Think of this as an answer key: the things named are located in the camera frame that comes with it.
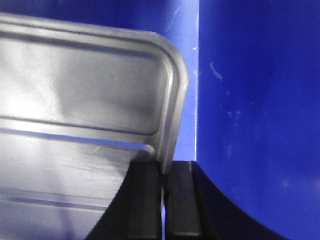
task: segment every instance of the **scratch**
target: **scratch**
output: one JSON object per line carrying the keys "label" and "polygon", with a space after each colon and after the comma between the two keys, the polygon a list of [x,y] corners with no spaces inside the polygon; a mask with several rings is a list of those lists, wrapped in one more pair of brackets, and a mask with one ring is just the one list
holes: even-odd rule
{"label": "scratch", "polygon": [[98,146],[91,154],[94,155],[96,152],[98,152],[99,149],[100,147]]}
{"label": "scratch", "polygon": [[171,29],[171,27],[173,26],[174,21],[175,21],[175,19],[176,19],[176,16],[177,16],[177,14],[180,12],[181,9],[182,9],[182,6],[180,6],[177,10],[175,10],[175,12],[174,12],[174,14],[173,14],[173,17],[172,17],[172,20],[171,20],[168,28],[164,31],[165,33],[168,32],[168,31]]}
{"label": "scratch", "polygon": [[220,73],[218,73],[213,63],[210,63],[210,69],[217,79],[219,79],[221,82],[224,80],[224,77]]}

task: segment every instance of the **blue background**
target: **blue background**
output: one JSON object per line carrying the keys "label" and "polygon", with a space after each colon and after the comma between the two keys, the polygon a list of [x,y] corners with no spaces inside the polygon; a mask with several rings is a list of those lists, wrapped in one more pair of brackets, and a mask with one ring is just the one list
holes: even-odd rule
{"label": "blue background", "polygon": [[197,147],[249,215],[320,239],[320,1],[200,1]]}

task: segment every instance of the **blue surface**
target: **blue surface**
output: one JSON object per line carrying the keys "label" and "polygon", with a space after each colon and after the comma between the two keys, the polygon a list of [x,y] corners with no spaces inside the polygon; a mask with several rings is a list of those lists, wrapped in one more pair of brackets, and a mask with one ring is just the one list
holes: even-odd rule
{"label": "blue surface", "polygon": [[174,158],[195,160],[199,0],[0,0],[0,12],[151,31],[170,40],[190,72]]}
{"label": "blue surface", "polygon": [[320,1],[200,1],[197,159],[265,226],[320,239]]}

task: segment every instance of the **stainless steel tray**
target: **stainless steel tray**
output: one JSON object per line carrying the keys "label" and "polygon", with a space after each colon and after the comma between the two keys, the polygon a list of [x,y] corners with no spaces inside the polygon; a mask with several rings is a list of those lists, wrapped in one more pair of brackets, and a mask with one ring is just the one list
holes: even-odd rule
{"label": "stainless steel tray", "polygon": [[0,14],[0,76],[0,238],[81,239],[132,159],[170,168],[188,73],[159,35]]}

